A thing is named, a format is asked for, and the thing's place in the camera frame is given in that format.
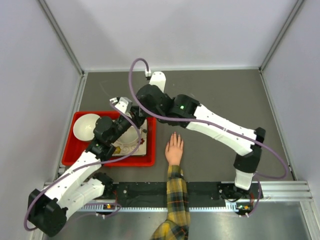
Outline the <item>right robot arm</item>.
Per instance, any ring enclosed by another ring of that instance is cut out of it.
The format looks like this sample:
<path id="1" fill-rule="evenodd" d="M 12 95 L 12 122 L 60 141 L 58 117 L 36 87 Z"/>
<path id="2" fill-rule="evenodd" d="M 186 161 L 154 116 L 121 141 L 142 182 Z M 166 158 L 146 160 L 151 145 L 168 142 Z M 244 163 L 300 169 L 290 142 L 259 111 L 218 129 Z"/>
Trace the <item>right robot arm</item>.
<path id="1" fill-rule="evenodd" d="M 141 111 L 156 114 L 159 122 L 196 131 L 234 150 L 234 197 L 245 198 L 251 193 L 266 134 L 263 128 L 241 127 L 213 113 L 192 97 L 179 94 L 171 98 L 156 85 L 143 86 L 135 96 L 143 105 Z"/>

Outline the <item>yellow plaid sleeve forearm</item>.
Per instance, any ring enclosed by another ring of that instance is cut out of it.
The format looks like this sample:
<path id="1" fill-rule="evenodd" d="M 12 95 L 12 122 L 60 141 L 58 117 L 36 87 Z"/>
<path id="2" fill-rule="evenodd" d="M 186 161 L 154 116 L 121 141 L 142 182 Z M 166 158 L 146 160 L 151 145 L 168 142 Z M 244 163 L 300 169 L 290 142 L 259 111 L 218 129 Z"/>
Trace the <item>yellow plaid sleeve forearm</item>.
<path id="1" fill-rule="evenodd" d="M 189 196 L 183 170 L 170 165 L 166 182 L 167 217 L 151 236 L 152 240 L 187 240 L 191 223 Z"/>

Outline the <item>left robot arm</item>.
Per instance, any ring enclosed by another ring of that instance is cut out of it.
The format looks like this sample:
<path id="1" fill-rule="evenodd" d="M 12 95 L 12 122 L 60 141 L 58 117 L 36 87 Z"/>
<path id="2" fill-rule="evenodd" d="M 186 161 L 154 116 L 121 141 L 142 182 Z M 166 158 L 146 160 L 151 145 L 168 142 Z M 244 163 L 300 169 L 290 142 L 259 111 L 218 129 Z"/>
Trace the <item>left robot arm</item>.
<path id="1" fill-rule="evenodd" d="M 42 190 L 33 190 L 28 197 L 27 212 L 23 224 L 27 231 L 40 229 L 49 237 L 57 235 L 66 225 L 69 218 L 93 199 L 109 198 L 114 191 L 107 177 L 91 176 L 111 159 L 116 147 L 114 143 L 130 128 L 135 130 L 135 148 L 119 161 L 133 155 L 141 143 L 140 127 L 146 117 L 138 106 L 127 107 L 118 103 L 114 109 L 119 113 L 115 120 L 109 116 L 93 114 L 93 120 L 85 120 L 75 130 L 78 140 L 88 142 L 75 163 L 58 179 Z"/>

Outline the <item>mannequin hand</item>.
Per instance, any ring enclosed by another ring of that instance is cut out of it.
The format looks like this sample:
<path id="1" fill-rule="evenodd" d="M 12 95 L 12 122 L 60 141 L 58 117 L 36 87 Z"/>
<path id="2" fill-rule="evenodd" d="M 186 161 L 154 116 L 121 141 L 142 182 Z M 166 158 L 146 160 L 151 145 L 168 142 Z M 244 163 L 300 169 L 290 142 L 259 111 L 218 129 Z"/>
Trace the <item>mannequin hand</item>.
<path id="1" fill-rule="evenodd" d="M 180 134 L 174 132 L 165 147 L 165 158 L 169 166 L 179 166 L 182 160 L 184 141 Z"/>

